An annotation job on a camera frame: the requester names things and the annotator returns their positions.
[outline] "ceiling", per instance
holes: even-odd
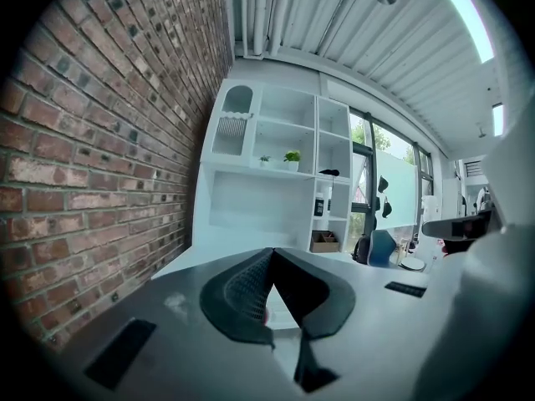
[[[349,68],[406,104],[448,151],[479,141],[481,132],[492,137],[492,105],[504,100],[499,67],[496,58],[481,64],[449,0],[285,2],[267,0],[266,44],[254,58],[274,58],[292,48]],[[235,38],[242,44],[241,0],[233,7]],[[254,0],[248,7],[254,9]],[[283,11],[280,49],[270,52],[278,11]],[[250,55],[255,18],[252,10],[247,15]]]

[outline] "metal ceiling panel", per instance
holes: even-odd
[[[481,64],[450,0],[396,0],[390,5],[379,0],[268,1],[266,23],[273,21],[278,6],[284,11],[282,48],[316,54],[376,82],[450,148],[477,141],[480,128],[492,134],[493,101],[503,96],[496,66]],[[273,25],[265,27],[272,32]],[[507,55],[508,96],[525,100],[532,70],[526,70],[507,26],[496,29]],[[519,112],[520,106],[511,110]]]

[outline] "cardboard box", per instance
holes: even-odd
[[[312,231],[310,252],[338,252],[339,242],[332,231]]]

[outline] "potted plant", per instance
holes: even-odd
[[[270,159],[271,159],[271,156],[266,156],[266,155],[262,156],[262,157],[260,158],[260,166],[261,166],[262,168],[263,168],[264,166],[268,166],[268,162],[269,162]]]
[[[301,160],[301,152],[299,150],[290,150],[284,155],[284,161],[288,162],[288,170],[297,172],[299,168],[299,161]]]

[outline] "white pot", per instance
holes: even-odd
[[[299,169],[299,162],[288,162],[288,170],[292,172],[297,172]]]

